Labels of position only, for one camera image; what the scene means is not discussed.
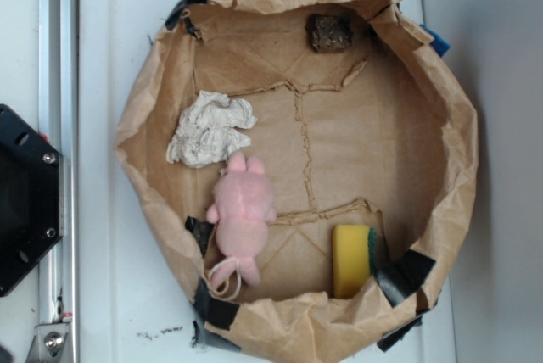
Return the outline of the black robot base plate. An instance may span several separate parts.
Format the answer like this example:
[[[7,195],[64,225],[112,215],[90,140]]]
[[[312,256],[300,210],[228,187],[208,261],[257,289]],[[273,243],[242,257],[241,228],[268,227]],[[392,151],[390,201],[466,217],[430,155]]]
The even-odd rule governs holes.
[[[61,155],[1,106],[1,295],[8,296],[59,241]]]

